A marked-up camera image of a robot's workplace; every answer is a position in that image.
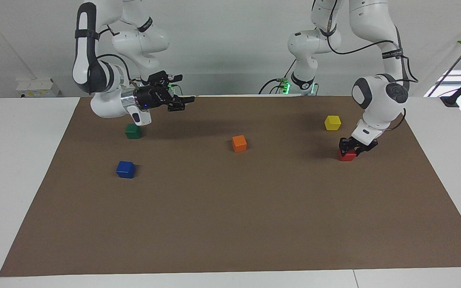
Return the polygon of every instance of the blue cube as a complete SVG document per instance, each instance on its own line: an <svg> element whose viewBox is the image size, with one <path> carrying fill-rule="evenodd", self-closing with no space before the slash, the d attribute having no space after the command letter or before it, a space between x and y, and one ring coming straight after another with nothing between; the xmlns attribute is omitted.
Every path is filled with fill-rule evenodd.
<svg viewBox="0 0 461 288"><path fill-rule="evenodd" d="M121 161L117 167L117 174L120 178L133 179L135 171L133 162Z"/></svg>

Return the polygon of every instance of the red cube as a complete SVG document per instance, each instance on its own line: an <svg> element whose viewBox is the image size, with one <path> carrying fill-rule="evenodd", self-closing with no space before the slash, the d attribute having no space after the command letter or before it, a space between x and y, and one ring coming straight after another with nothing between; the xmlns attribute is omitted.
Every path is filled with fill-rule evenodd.
<svg viewBox="0 0 461 288"><path fill-rule="evenodd" d="M341 150L339 150L339 160L341 160L342 162L353 161L355 157L357 157L357 153L355 152L355 150L348 151L348 153L346 153L346 155L344 156L341 154Z"/></svg>

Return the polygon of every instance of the white table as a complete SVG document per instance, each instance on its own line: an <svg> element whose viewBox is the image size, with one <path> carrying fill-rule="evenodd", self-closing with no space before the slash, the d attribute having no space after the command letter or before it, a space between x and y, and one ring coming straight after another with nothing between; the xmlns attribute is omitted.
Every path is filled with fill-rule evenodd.
<svg viewBox="0 0 461 288"><path fill-rule="evenodd" d="M78 100L0 99L0 269ZM408 123L461 213L461 111L415 97L407 110ZM461 288L461 268L0 278L0 287L45 286Z"/></svg>

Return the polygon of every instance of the orange cube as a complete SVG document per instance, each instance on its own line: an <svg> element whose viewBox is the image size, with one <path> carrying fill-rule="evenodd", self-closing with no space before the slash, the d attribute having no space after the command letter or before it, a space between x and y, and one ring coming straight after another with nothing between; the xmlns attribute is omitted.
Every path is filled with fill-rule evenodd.
<svg viewBox="0 0 461 288"><path fill-rule="evenodd" d="M232 138L232 147L235 153L243 152L247 150L247 140L245 136L240 135Z"/></svg>

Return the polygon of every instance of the green cube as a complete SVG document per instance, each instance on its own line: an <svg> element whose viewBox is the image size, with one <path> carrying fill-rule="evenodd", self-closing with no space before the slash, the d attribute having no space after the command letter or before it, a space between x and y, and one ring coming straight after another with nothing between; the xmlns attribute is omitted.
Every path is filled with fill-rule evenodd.
<svg viewBox="0 0 461 288"><path fill-rule="evenodd" d="M128 127L126 128L126 135L128 139L140 139L141 129L136 124L128 124Z"/></svg>

